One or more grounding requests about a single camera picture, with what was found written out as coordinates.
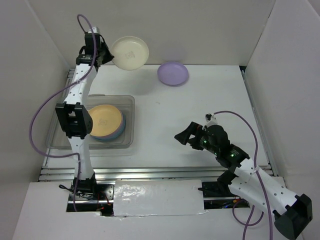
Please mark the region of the orange plate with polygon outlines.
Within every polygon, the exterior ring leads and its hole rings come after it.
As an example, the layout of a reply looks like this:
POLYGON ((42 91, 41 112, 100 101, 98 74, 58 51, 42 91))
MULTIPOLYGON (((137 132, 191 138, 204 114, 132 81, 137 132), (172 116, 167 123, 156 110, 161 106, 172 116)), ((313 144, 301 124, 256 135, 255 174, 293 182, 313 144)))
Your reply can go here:
POLYGON ((102 104, 91 108, 88 111, 92 118, 93 137, 106 137, 115 133, 123 123, 123 114, 115 106, 102 104))

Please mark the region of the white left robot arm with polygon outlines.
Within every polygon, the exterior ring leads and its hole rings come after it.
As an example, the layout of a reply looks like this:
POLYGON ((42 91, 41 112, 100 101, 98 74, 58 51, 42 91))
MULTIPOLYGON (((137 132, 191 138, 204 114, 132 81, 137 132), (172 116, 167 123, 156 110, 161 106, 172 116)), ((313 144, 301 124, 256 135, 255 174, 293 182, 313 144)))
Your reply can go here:
POLYGON ((93 170, 89 134, 93 120, 85 105, 93 80, 101 65, 113 60, 104 38, 99 33, 86 32, 85 45, 76 58, 76 68, 66 98, 55 106, 55 112, 62 131, 68 138, 76 161, 72 189, 75 195, 83 195, 92 200, 99 196, 99 187, 93 170))

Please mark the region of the white cover panel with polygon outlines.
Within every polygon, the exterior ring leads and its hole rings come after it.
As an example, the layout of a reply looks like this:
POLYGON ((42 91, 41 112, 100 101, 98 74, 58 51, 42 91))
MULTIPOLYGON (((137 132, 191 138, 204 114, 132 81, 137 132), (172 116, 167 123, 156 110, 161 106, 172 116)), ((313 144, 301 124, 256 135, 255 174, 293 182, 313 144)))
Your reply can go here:
POLYGON ((205 213, 200 180, 117 181, 116 217, 192 216, 205 213))

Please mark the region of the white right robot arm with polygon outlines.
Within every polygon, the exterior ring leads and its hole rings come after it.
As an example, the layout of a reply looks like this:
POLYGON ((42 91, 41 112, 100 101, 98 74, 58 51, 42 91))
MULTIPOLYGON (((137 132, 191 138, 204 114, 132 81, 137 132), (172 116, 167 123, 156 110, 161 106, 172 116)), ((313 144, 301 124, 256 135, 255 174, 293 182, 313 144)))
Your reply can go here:
POLYGON ((182 145, 215 155, 226 171, 219 177, 223 196, 237 195, 270 215, 272 224, 287 239, 295 240, 313 219, 312 200, 279 183, 240 147, 232 144, 222 126, 196 122, 174 137, 182 145))

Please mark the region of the aluminium rail frame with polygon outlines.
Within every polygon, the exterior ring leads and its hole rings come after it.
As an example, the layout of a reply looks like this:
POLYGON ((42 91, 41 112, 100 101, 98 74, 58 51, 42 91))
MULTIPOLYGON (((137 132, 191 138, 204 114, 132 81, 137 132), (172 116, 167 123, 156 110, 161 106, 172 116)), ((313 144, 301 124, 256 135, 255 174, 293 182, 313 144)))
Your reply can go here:
POLYGON ((263 145, 245 82, 235 65, 188 65, 189 80, 171 87, 157 78, 157 66, 124 71, 102 66, 90 93, 130 95, 135 100, 133 142, 126 149, 93 149, 92 166, 99 181, 218 177, 223 168, 213 154, 181 145, 175 135, 191 122, 205 123, 217 113, 230 141, 257 161, 268 174, 273 170, 263 145))

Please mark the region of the cream plate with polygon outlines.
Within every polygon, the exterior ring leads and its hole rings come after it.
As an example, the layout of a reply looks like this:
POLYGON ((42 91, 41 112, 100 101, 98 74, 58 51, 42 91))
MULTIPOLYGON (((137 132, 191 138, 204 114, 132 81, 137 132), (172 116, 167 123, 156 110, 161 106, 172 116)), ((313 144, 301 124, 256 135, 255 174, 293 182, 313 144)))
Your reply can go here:
POLYGON ((132 71, 141 68, 149 58, 149 48, 140 38, 125 36, 116 40, 110 51, 114 56, 112 62, 122 70, 132 71))

